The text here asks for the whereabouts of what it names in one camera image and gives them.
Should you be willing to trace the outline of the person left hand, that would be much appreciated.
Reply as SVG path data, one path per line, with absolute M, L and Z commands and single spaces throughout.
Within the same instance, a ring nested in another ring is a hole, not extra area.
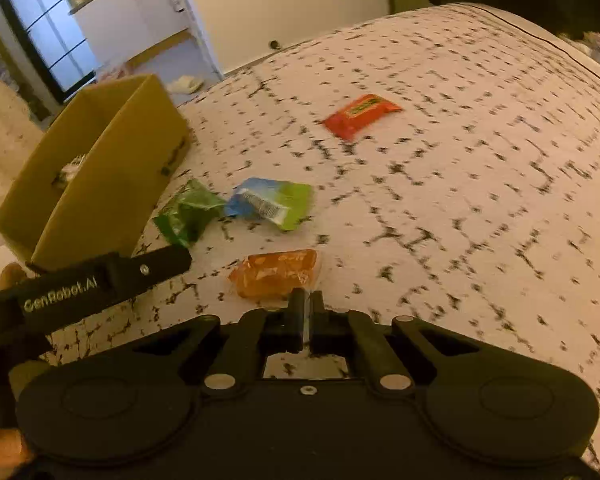
M 10 479 L 34 454 L 18 429 L 0 428 L 0 479 Z

